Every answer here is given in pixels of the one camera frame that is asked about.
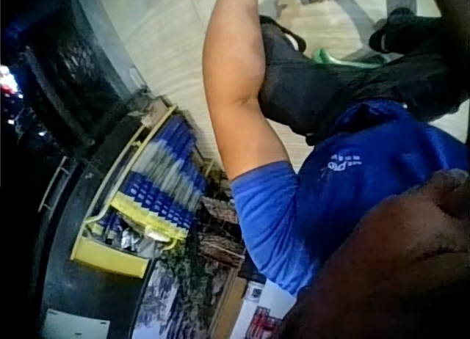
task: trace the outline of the black pants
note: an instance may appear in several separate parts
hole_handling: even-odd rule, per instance
[[[314,145],[328,137],[335,119],[352,102],[387,98],[406,104],[418,120],[456,112],[469,94],[452,69],[452,52],[441,20],[398,15],[388,19],[388,49],[406,53],[381,68],[315,65],[294,50],[281,29],[261,22],[266,75],[259,93],[263,114],[307,136]]]

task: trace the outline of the wooden floor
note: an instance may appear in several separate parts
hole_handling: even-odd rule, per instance
[[[273,0],[260,0],[273,14]],[[215,0],[102,0],[117,34],[137,69],[156,95],[179,105],[198,130],[204,155],[219,159],[206,108],[201,73],[203,39]],[[336,57],[361,54],[373,25],[386,17],[393,0],[279,0],[278,21],[305,38],[307,54],[319,47]],[[432,0],[416,0],[419,15],[438,15]],[[436,125],[459,139],[466,135],[468,103]],[[293,165],[298,168],[311,148],[289,128],[274,124]]]

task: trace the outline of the person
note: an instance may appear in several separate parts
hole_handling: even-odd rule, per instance
[[[441,262],[441,252],[457,253],[455,279],[470,280],[469,150],[426,123],[469,97],[468,64],[455,57],[468,59],[468,49],[452,51],[449,40],[462,38],[447,31],[448,24],[468,31],[469,8],[450,0],[466,13],[462,23],[449,0],[436,1],[445,6],[442,21],[405,9],[389,16],[371,46],[404,56],[374,70],[313,65],[300,37],[259,17],[258,0],[215,4],[203,48],[204,87],[247,250],[258,270],[293,296],[311,289],[288,316],[303,321],[289,326],[288,319],[287,332],[312,333],[314,324],[330,330],[400,272],[388,294],[403,290],[400,280],[418,288],[414,272],[434,276],[434,263],[424,260]],[[267,119],[315,146],[297,174]],[[447,178],[426,185],[441,170],[450,170],[438,173]],[[446,211],[447,204],[457,210]],[[371,208],[377,209],[368,214]],[[446,259],[436,269],[446,270]],[[436,283],[445,278],[440,273]],[[383,318],[377,328],[390,324]]]

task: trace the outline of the blue shirt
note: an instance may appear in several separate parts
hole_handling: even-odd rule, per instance
[[[298,174],[279,161],[232,182],[247,250],[262,274],[296,296],[372,206],[437,170],[469,170],[468,154],[395,102],[357,103]]]

